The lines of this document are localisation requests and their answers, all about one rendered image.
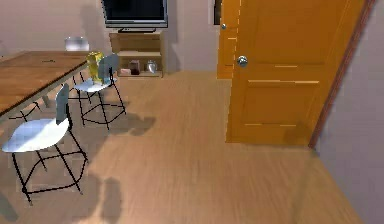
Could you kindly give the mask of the light wooden shelf stand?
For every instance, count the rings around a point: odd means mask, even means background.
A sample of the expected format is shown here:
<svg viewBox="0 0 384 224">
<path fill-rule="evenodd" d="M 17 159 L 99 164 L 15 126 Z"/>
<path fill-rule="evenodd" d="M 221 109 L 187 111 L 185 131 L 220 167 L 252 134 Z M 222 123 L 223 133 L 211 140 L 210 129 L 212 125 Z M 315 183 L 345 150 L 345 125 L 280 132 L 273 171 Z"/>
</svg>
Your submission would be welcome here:
<svg viewBox="0 0 384 224">
<path fill-rule="evenodd" d="M 109 34 L 112 52 L 119 56 L 119 70 L 121 77 L 163 77 L 167 73 L 164 36 L 161 31 L 152 33 L 118 33 Z M 121 69 L 129 69 L 132 60 L 140 62 L 139 75 L 121 75 Z M 157 64 L 157 72 L 147 70 L 147 62 L 153 60 Z"/>
</svg>

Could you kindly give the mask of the white chair with black legs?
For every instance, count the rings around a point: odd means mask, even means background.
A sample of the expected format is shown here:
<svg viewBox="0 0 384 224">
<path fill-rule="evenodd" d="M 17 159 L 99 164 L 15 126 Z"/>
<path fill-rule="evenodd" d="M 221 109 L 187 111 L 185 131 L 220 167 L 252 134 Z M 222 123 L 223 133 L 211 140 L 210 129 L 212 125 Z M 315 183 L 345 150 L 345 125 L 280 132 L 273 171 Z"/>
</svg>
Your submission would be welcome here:
<svg viewBox="0 0 384 224">
<path fill-rule="evenodd" d="M 90 77 L 82 81 L 80 84 L 74 85 L 74 89 L 77 93 L 75 99 L 79 103 L 80 118 L 82 120 L 82 124 L 85 124 L 86 122 L 91 122 L 95 124 L 105 125 L 106 128 L 109 128 L 110 123 L 112 123 L 120 115 L 126 113 L 126 107 L 121 98 L 120 92 L 116 86 L 117 78 L 114 76 L 114 74 L 119 70 L 119 56 L 113 53 L 108 56 L 104 56 L 99 60 L 95 60 L 95 62 L 97 70 L 96 75 L 94 77 Z M 118 104 L 105 103 L 103 100 L 102 91 L 110 87 L 113 87 L 116 91 L 116 95 L 119 99 Z M 91 97 L 94 95 L 98 96 L 99 103 L 92 106 L 87 111 L 84 111 L 82 101 L 91 101 Z M 106 110 L 112 107 L 119 108 L 120 112 L 114 117 L 108 118 Z M 90 112 L 95 111 L 97 108 L 100 108 L 102 111 L 102 115 L 104 118 L 103 121 L 97 121 L 87 118 L 87 115 Z"/>
<path fill-rule="evenodd" d="M 21 184 L 21 191 L 26 196 L 30 205 L 32 205 L 31 195 L 42 192 L 67 189 L 75 186 L 80 194 L 83 194 L 80 188 L 80 180 L 83 176 L 85 165 L 89 162 L 86 152 L 81 148 L 79 142 L 72 132 L 73 120 L 69 109 L 69 85 L 64 84 L 55 97 L 56 117 L 52 119 L 30 120 L 19 125 L 10 139 L 5 142 L 1 150 L 12 155 L 12 161 Z M 69 133 L 77 146 L 76 151 L 63 153 L 58 147 L 58 143 Z M 33 165 L 27 177 L 23 177 L 19 168 L 16 155 L 18 153 L 36 152 L 38 160 Z M 69 167 L 66 157 L 69 155 L 80 154 L 83 157 L 83 164 L 78 177 L 74 175 Z M 27 184 L 34 173 L 37 165 L 41 164 L 46 169 L 45 161 L 60 158 L 67 169 L 72 182 L 69 185 L 45 188 L 30 191 Z"/>
<path fill-rule="evenodd" d="M 88 51 L 89 48 L 88 40 L 84 37 L 67 37 L 65 39 L 66 51 Z"/>
</svg>

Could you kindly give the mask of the orange wooden room door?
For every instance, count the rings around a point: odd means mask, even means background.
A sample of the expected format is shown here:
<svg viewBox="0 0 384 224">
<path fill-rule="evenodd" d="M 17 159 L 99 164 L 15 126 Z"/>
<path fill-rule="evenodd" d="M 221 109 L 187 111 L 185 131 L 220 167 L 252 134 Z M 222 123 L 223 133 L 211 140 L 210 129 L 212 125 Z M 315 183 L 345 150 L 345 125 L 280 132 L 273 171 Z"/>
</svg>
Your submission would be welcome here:
<svg viewBox="0 0 384 224">
<path fill-rule="evenodd" d="M 365 3 L 241 0 L 226 140 L 307 146 Z"/>
</svg>

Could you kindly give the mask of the black television set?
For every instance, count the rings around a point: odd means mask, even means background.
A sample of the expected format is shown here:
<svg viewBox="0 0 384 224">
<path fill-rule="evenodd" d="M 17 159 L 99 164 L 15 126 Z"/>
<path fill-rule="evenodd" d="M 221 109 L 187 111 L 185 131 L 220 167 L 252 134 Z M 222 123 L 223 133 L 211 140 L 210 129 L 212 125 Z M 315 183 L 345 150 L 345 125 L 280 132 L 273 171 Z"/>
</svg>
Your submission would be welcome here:
<svg viewBox="0 0 384 224">
<path fill-rule="evenodd" d="M 167 0 L 101 0 L 107 28 L 168 27 Z"/>
</svg>

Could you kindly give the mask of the brown wooden dining table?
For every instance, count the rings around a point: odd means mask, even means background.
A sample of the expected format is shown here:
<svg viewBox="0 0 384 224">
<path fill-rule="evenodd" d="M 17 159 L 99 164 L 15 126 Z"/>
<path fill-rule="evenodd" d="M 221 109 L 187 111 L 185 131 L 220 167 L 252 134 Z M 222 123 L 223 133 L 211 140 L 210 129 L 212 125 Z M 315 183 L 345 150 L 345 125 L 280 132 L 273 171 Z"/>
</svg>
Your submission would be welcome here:
<svg viewBox="0 0 384 224">
<path fill-rule="evenodd" d="M 86 67 L 88 51 L 22 51 L 0 59 L 0 122 Z M 42 63 L 53 59 L 55 63 Z"/>
</svg>

